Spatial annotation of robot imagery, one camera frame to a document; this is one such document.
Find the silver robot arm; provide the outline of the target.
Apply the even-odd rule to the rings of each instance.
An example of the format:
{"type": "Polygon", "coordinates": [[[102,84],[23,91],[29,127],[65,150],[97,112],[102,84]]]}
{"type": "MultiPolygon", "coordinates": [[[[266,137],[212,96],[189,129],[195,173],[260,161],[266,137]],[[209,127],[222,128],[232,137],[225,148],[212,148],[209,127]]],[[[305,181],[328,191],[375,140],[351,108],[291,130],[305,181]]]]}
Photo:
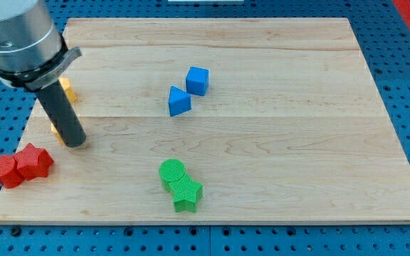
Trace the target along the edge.
{"type": "Polygon", "coordinates": [[[81,56],[59,34],[44,0],[0,0],[0,79],[35,92],[81,56]]]}

